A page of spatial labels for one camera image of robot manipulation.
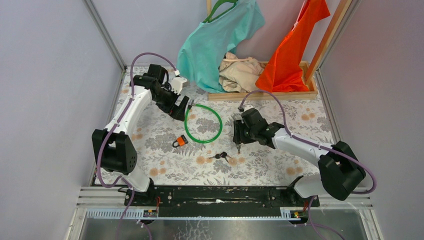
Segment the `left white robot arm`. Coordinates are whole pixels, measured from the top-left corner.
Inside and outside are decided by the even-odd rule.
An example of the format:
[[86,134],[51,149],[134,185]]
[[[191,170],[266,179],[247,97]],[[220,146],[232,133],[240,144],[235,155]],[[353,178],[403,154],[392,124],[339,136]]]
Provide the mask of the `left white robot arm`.
[[188,80],[180,77],[178,70],[174,73],[175,77],[169,79],[164,67],[151,64],[146,73],[132,76],[130,91],[121,108],[103,129],[94,130],[91,136],[97,178],[101,185],[106,188],[115,186],[115,183],[105,183],[101,177],[102,170],[113,173],[136,191],[136,199],[144,206],[155,200],[155,192],[149,188],[153,181],[137,166],[138,154],[131,135],[150,103],[174,120],[185,120],[189,97],[184,96],[181,102],[177,101]]

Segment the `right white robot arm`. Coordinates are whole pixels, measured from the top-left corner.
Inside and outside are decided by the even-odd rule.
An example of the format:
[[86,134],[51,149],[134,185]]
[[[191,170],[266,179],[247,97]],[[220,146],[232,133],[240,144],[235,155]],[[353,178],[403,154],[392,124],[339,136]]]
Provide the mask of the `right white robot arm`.
[[323,194],[344,201],[367,175],[365,169],[357,164],[357,158],[347,143],[319,144],[310,138],[292,136],[283,124],[268,123],[255,108],[234,117],[232,141],[238,148],[258,143],[282,150],[318,168],[318,173],[297,177],[288,186],[286,198],[293,206]]

